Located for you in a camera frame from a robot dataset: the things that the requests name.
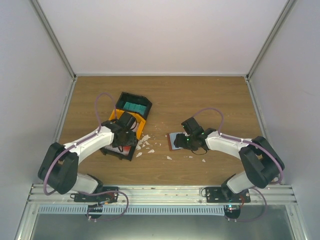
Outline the brown leather card holder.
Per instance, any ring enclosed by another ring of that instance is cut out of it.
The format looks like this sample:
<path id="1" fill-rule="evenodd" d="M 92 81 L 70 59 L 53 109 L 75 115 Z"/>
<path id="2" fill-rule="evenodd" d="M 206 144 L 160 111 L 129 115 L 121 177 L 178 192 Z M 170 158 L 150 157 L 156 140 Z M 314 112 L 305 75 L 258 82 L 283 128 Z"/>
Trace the brown leather card holder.
<path id="1" fill-rule="evenodd" d="M 170 151 L 185 149 L 187 147 L 186 132 L 172 132 L 167 134 L 168 147 Z"/>

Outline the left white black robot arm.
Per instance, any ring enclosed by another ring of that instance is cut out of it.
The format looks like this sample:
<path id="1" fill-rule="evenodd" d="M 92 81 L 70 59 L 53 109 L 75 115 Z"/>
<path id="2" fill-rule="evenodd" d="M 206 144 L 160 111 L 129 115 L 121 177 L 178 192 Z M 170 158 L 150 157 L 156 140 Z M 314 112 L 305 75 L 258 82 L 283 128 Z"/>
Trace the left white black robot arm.
<path id="1" fill-rule="evenodd" d="M 103 184 L 89 174 L 78 173 L 80 163 L 105 146 L 120 148 L 136 146 L 137 143 L 135 131 L 109 120 L 75 141 L 52 143 L 37 174 L 43 181 L 43 193 L 50 196 L 55 192 L 64 195 L 75 191 L 92 202 L 98 202 L 103 197 Z"/>

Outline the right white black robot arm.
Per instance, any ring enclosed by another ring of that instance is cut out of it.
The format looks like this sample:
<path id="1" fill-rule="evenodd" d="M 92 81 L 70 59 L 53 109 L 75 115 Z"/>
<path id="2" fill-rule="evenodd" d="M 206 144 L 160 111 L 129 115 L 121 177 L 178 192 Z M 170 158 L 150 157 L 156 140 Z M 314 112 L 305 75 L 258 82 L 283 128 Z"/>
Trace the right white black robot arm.
<path id="1" fill-rule="evenodd" d="M 199 148 L 206 152 L 219 151 L 241 160 L 244 171 L 232 175 L 220 187 L 221 196 L 228 203 L 234 202 L 240 193 L 250 188 L 264 189 L 269 184 L 280 184 L 284 177 L 284 163 L 262 136 L 237 138 L 213 128 L 203 130 L 199 127 L 177 133 L 171 144 L 192 152 Z"/>

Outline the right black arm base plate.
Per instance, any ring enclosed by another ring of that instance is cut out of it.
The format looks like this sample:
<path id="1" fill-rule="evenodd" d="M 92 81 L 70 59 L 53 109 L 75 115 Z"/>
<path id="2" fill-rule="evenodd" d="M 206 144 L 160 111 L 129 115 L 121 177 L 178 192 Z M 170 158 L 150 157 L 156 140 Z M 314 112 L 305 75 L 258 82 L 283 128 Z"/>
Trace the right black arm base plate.
<path id="1" fill-rule="evenodd" d="M 223 194 L 219 186 L 207 186 L 200 190 L 200 195 L 206 199 L 207 203 L 224 203 L 224 204 L 244 204 L 250 203 L 251 197 L 249 190 L 243 190 L 240 193 L 232 193 L 228 197 Z"/>

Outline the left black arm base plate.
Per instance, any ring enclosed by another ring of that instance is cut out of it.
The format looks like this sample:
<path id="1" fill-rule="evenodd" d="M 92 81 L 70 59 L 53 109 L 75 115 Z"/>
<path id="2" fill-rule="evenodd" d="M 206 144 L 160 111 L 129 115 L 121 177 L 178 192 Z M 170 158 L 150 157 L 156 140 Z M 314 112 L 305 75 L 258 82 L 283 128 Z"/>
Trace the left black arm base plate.
<path id="1" fill-rule="evenodd" d="M 70 198 L 77 203 L 115 203 L 118 200 L 117 186 L 102 186 L 97 188 L 91 195 L 72 193 Z"/>

